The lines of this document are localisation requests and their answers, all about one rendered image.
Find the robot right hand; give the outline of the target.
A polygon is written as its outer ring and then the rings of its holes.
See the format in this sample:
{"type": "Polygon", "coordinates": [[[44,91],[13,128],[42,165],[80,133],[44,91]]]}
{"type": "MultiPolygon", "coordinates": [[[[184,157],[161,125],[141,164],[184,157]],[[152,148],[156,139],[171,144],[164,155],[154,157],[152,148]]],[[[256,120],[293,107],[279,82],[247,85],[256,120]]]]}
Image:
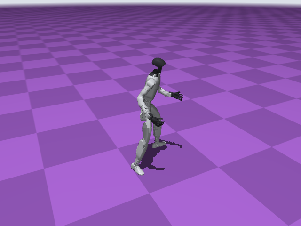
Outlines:
{"type": "Polygon", "coordinates": [[[151,113],[148,113],[151,117],[149,118],[149,120],[151,119],[152,123],[155,124],[157,127],[163,125],[164,122],[162,121],[159,121],[159,119],[163,119],[163,118],[156,118],[156,117],[153,117],[153,114],[151,113]]]}

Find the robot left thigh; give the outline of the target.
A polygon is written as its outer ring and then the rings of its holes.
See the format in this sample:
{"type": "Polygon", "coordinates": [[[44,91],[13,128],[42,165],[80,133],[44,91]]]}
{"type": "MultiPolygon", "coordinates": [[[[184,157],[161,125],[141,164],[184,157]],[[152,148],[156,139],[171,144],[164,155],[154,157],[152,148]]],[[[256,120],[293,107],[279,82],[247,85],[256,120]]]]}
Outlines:
{"type": "MultiPolygon", "coordinates": [[[[152,107],[151,107],[150,113],[153,114],[153,117],[161,118],[157,108],[153,104],[151,104],[151,105],[152,105],[152,107]]],[[[159,119],[159,121],[161,121],[161,119],[159,119]]],[[[153,124],[153,127],[154,127],[154,129],[160,129],[161,126],[157,127],[155,124],[153,124]]]]}

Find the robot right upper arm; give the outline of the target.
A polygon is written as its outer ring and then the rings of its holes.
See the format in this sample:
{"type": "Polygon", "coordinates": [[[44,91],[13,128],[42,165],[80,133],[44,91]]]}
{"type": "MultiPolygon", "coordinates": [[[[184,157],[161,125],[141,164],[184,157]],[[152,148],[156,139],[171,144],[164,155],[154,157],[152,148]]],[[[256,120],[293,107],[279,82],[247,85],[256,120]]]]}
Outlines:
{"type": "Polygon", "coordinates": [[[144,88],[142,89],[142,91],[140,92],[140,94],[138,95],[138,97],[142,97],[143,101],[144,101],[144,96],[150,91],[150,89],[153,88],[154,85],[155,85],[155,81],[151,78],[150,80],[148,80],[146,82],[144,88]]]}

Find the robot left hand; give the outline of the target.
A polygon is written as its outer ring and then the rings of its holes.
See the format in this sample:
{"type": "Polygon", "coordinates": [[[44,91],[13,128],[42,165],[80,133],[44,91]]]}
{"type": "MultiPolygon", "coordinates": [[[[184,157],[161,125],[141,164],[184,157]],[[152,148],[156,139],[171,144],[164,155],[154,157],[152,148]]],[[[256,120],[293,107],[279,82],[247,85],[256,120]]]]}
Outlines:
{"type": "Polygon", "coordinates": [[[182,101],[183,95],[179,94],[180,93],[179,91],[175,92],[175,93],[173,93],[173,92],[169,92],[169,93],[171,93],[171,97],[174,97],[174,98],[179,99],[180,101],[182,101]]]}

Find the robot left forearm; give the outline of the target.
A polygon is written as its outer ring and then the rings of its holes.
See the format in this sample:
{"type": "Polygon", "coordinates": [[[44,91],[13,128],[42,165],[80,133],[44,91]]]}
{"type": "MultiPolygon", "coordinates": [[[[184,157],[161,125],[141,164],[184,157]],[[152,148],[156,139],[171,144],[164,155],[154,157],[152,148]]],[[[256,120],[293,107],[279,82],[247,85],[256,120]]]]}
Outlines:
{"type": "Polygon", "coordinates": [[[161,93],[161,94],[164,95],[164,96],[171,97],[171,93],[169,93],[168,91],[165,91],[165,90],[162,89],[162,87],[160,87],[160,86],[159,86],[159,89],[158,89],[158,93],[161,93]]]}

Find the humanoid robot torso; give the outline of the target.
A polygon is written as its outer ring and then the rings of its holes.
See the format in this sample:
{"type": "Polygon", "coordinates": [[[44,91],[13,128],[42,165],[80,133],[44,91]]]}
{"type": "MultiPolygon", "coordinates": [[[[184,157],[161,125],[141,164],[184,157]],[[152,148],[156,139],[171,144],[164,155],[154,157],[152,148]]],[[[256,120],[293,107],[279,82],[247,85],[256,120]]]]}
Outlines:
{"type": "MultiPolygon", "coordinates": [[[[150,89],[150,91],[144,96],[144,103],[146,103],[146,106],[150,112],[151,112],[151,107],[152,107],[151,102],[154,99],[156,92],[160,86],[160,74],[158,73],[158,77],[155,77],[155,76],[156,76],[156,74],[154,74],[153,76],[148,75],[148,77],[146,79],[146,82],[148,80],[150,80],[151,78],[155,81],[155,85],[153,86],[153,88],[150,89]]],[[[141,110],[141,112],[142,112],[142,110],[141,110]]]]}

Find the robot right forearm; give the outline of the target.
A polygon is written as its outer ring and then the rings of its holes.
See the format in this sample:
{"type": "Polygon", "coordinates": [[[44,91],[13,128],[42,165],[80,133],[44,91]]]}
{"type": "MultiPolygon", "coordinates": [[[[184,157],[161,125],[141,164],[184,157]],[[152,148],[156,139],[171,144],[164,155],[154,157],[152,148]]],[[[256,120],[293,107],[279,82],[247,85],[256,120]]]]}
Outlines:
{"type": "Polygon", "coordinates": [[[143,114],[146,116],[146,118],[150,118],[151,116],[148,114],[150,113],[150,111],[148,110],[146,103],[143,102],[143,98],[142,97],[138,97],[137,98],[138,101],[138,105],[141,108],[141,110],[143,111],[143,114]]]}

